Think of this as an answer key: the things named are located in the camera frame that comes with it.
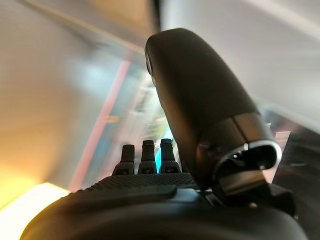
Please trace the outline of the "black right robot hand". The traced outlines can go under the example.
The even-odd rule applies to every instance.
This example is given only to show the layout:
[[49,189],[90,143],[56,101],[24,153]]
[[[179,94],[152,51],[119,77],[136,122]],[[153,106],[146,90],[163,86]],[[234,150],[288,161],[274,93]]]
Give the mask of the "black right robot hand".
[[[282,152],[255,103],[201,37],[176,28],[145,45],[173,140],[122,148],[111,176],[53,202],[23,240],[305,240],[292,193],[269,183]],[[176,142],[179,161],[172,143]]]

